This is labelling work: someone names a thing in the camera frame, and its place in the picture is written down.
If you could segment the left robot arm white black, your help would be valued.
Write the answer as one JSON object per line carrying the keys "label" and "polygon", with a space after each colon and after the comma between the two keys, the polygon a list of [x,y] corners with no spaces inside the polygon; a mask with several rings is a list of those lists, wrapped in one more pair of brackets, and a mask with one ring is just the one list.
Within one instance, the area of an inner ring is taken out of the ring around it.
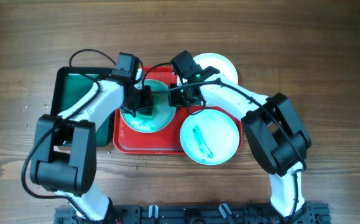
{"label": "left robot arm white black", "polygon": [[111,114],[122,106],[141,107],[145,95],[136,87],[145,80],[142,69],[62,67],[59,75],[79,75],[93,85],[89,92],[59,114],[45,114],[37,122],[35,142],[21,173],[24,190],[26,171],[33,184],[49,192],[47,199],[64,199],[75,210],[79,221],[119,223],[120,217],[110,198],[95,184],[96,132]]}

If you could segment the green sponge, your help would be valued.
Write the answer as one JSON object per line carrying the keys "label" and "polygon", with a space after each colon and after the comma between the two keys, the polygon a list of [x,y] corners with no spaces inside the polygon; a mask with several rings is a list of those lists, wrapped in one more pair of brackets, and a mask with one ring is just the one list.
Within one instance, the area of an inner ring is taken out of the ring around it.
{"label": "green sponge", "polygon": [[136,117],[143,120],[152,120],[154,118],[153,109],[146,108],[136,111]]}

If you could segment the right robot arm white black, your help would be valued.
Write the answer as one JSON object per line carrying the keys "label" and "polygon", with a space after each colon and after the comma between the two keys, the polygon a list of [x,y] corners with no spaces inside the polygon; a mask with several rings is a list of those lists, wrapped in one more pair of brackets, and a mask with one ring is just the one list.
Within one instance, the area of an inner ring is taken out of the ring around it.
{"label": "right robot arm white black", "polygon": [[173,67],[173,73],[181,83],[173,92],[212,103],[240,120],[254,159],[270,175],[272,207],[294,222],[305,203],[301,174],[312,141],[289,98],[249,91],[214,67]]}

